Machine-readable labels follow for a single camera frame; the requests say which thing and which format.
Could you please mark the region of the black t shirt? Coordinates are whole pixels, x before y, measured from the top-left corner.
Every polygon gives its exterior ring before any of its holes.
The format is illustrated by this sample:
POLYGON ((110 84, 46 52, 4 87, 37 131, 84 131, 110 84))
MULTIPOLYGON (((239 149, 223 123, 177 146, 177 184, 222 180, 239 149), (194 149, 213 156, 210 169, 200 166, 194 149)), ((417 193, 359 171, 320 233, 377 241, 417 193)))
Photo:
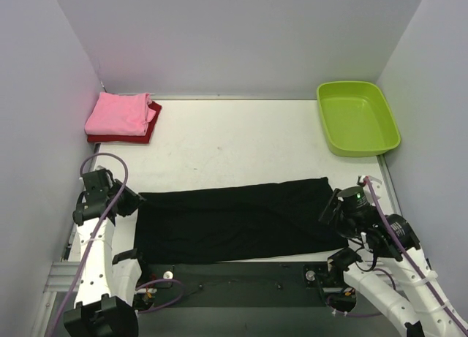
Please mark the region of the black t shirt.
POLYGON ((135 247, 148 264, 211 264, 339 250, 345 238, 319 218, 327 178, 145 193, 135 247))

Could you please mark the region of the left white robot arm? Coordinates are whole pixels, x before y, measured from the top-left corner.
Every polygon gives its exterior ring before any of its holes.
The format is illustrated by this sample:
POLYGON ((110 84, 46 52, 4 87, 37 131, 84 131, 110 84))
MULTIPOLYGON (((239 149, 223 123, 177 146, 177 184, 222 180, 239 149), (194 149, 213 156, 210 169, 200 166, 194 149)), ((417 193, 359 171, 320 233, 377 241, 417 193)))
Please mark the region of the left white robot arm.
POLYGON ((117 216, 134 213, 143 198, 106 169, 86 173, 72 214, 80 241, 78 293, 64 312, 71 336, 137 336, 135 288, 146 284, 150 269, 135 249, 112 253, 117 216))

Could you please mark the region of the pink t shirt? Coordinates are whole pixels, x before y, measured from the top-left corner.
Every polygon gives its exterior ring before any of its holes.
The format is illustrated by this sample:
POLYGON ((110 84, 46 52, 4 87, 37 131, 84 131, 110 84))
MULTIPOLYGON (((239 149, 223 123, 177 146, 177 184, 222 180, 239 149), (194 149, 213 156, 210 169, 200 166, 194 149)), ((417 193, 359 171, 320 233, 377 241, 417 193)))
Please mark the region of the pink t shirt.
POLYGON ((143 136, 156 112, 149 94, 118 95, 101 92, 85 123, 88 135, 143 136))

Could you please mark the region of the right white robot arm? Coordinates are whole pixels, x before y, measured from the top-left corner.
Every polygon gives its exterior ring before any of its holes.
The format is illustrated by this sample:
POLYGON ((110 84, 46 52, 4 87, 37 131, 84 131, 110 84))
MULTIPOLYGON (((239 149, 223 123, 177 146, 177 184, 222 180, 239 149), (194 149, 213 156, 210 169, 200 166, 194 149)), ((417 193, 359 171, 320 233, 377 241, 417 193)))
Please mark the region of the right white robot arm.
POLYGON ((409 222, 384 213, 374 191, 335 189, 320 221, 358 246, 328 258, 329 276, 365 297, 400 336, 467 335, 409 222))

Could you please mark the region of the red t shirt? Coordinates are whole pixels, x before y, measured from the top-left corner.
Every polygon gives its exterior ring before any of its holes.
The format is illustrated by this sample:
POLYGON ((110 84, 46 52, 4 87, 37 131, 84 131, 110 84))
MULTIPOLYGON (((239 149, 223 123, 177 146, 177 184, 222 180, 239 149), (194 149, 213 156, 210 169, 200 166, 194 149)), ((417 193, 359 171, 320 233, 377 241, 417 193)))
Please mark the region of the red t shirt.
POLYGON ((146 134, 143 136, 123 136, 123 135, 88 135, 88 143, 131 143, 147 145, 150 143, 154 127, 162 111, 162 106, 152 101, 148 108, 154 113, 153 118, 148 123, 146 134))

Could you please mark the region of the green plastic tray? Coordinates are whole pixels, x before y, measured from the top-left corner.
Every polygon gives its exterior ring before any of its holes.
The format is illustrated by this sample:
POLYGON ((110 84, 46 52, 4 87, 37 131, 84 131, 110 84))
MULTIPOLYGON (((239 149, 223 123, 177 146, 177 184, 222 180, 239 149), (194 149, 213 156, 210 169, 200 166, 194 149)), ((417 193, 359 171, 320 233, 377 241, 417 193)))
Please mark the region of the green plastic tray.
POLYGON ((317 103, 326 143, 337 156, 378 156, 401 142, 388 102, 373 83, 323 83, 317 87, 317 103))

